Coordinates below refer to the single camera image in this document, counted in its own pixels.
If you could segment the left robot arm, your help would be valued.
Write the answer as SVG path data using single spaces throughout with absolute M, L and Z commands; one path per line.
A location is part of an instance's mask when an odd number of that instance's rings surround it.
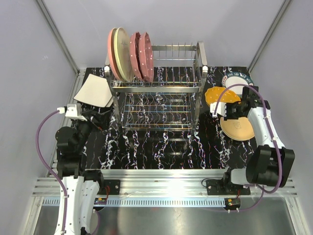
M 85 144 L 92 131 L 104 129 L 103 116 L 85 111 L 76 117 L 75 128 L 62 127 L 55 134 L 57 141 L 57 177 L 62 196 L 57 235 L 90 235 L 91 215 L 97 194 L 109 194 L 100 170 L 87 170 Z

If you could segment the square black-rimmed plate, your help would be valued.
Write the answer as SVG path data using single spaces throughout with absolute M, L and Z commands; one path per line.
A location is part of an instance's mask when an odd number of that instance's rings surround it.
M 113 103 L 113 97 L 107 80 L 93 74 L 88 75 L 86 81 L 73 99 L 100 108 L 110 107 Z

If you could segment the teal-rimmed lettered plate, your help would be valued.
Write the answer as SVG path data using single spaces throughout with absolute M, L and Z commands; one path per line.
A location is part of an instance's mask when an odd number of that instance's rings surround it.
M 228 88 L 234 84 L 246 84 L 246 85 L 254 85 L 253 80 L 250 76 L 242 73 L 242 72 L 230 72 L 224 75 L 222 78 L 222 86 Z

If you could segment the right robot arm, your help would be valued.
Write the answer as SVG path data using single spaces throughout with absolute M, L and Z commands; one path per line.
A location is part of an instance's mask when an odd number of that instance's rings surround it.
M 247 118 L 250 122 L 257 148 L 246 164 L 246 168 L 233 169 L 229 178 L 222 181 L 222 190 L 233 194 L 239 185 L 271 187 L 265 193 L 275 193 L 285 186 L 295 159 L 292 149 L 287 149 L 275 130 L 271 120 L 269 103 L 256 86 L 243 86 L 242 100 L 234 103 L 218 103 L 225 110 L 225 120 Z

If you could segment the beige tan round plate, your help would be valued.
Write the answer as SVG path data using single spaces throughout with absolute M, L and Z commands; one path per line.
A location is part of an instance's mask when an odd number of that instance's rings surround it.
M 246 117 L 228 120 L 221 117 L 220 126 L 228 137 L 236 141 L 247 141 L 255 136 L 252 125 Z

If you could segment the yellow dotted plate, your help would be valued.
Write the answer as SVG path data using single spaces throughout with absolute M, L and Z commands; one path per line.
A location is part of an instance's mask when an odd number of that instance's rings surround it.
M 210 107 L 210 105 L 214 102 L 217 102 L 220 95 L 222 94 L 222 92 L 225 90 L 224 87 L 212 87 L 209 88 L 206 92 L 205 92 L 205 101 L 206 104 L 208 105 L 208 107 Z M 241 101 L 240 97 L 235 94 L 232 90 L 227 90 L 220 102 L 224 102 L 224 103 L 234 103 L 237 101 Z

